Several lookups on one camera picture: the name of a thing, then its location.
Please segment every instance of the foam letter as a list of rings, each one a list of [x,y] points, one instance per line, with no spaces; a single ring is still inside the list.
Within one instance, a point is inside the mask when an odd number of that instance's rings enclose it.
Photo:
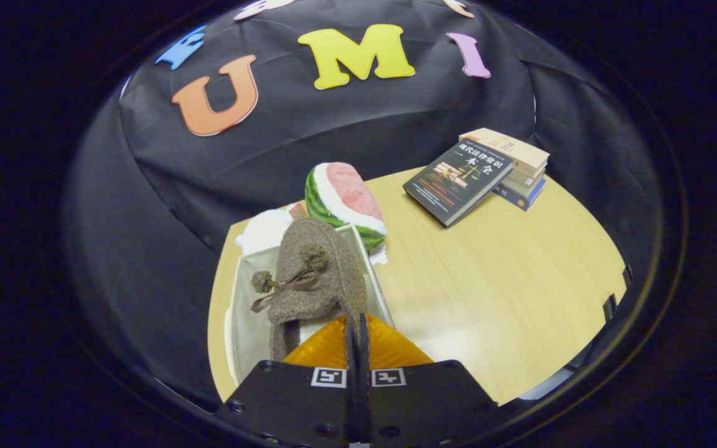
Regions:
[[[461,56],[464,57],[464,73],[466,73],[466,76],[478,78],[492,76],[489,69],[483,65],[483,59],[480,58],[480,54],[477,53],[477,40],[474,37],[458,33],[447,33],[447,36],[458,44]]]
[[[475,18],[475,14],[472,14],[471,12],[466,11],[466,9],[464,9],[466,7],[464,3],[456,2],[456,0],[444,0],[444,3],[446,3],[446,5],[450,7],[450,9],[455,12],[458,12],[458,14],[464,17]]]
[[[209,77],[200,77],[177,91],[172,101],[181,108],[182,118],[191,133],[202,137],[214,136],[241,122],[253,111],[259,99],[251,72],[254,60],[256,56],[253,54],[242,56],[217,70],[217,73],[231,78],[231,86],[237,95],[234,104],[225,111],[216,113],[209,104],[205,90]]]
[[[410,77],[415,70],[406,60],[400,42],[403,29],[396,25],[372,25],[360,45],[350,40],[336,29],[318,29],[298,38],[298,43],[311,47],[314,54],[319,78],[314,86],[326,88],[346,85],[350,76],[339,70],[339,60],[344,63],[356,77],[366,80],[375,57],[378,57],[378,68],[375,76],[379,78]]]
[[[267,11],[267,9],[281,8],[281,6],[287,6],[294,1],[295,0],[259,0],[256,3],[251,3],[245,6],[245,8],[242,8],[242,12],[234,16],[234,20],[253,17],[259,14],[259,12]]]
[[[160,60],[165,60],[165,62],[171,63],[171,70],[179,68],[182,62],[185,62],[191,54],[201,48],[201,45],[204,45],[201,41],[201,39],[204,38],[204,34],[200,33],[204,28],[207,28],[207,26],[199,26],[194,29],[192,33],[187,34],[182,40],[176,42],[171,48],[168,48],[162,56],[158,57],[157,60],[154,61],[154,64],[159,63]]]

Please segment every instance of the blue letter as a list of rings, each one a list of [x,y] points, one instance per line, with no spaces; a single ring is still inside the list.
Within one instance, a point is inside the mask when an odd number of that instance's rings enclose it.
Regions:
[[[179,65],[182,65],[182,62],[185,62],[185,60],[190,57],[190,54],[195,53],[197,49],[201,48],[201,45],[204,45],[204,43],[201,42],[204,34],[199,33],[199,31],[204,28],[207,28],[207,26],[199,26],[199,28],[196,28],[195,31],[187,34],[187,36],[185,36],[182,40],[176,42],[176,45],[168,48],[162,56],[158,57],[157,60],[154,61],[154,63],[159,63],[160,60],[165,60],[165,62],[171,63],[171,70],[179,68]]]

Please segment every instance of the wooden table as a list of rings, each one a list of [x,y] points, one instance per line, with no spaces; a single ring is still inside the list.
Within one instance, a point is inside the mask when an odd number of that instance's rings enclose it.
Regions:
[[[602,304],[625,292],[624,261],[591,213],[548,177],[527,212],[490,194],[444,230],[402,189],[419,170],[367,182],[389,232],[389,261],[374,266],[387,306],[402,335],[434,361],[461,361],[502,405],[597,334]],[[242,254],[234,238],[246,224],[228,231],[210,304],[210,366],[224,401],[235,390],[224,339]]]

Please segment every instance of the watermelon slice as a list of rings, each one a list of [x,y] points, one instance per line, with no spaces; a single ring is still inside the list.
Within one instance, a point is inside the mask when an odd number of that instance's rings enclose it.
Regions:
[[[316,165],[306,178],[305,196],[313,218],[333,227],[353,224],[367,250],[386,240],[387,227],[378,202],[352,165],[342,162]]]

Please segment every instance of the yellow letter m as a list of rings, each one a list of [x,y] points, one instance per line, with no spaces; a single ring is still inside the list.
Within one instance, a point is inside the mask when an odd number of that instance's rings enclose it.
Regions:
[[[318,29],[298,38],[298,43],[311,47],[311,53],[317,62],[319,78],[314,86],[326,88],[346,85],[350,76],[339,70],[339,60],[344,63],[355,76],[366,80],[375,57],[378,57],[378,68],[375,76],[379,78],[400,78],[413,76],[415,70],[406,60],[400,34],[403,29],[396,25],[373,25],[358,45],[350,37],[336,29]]]

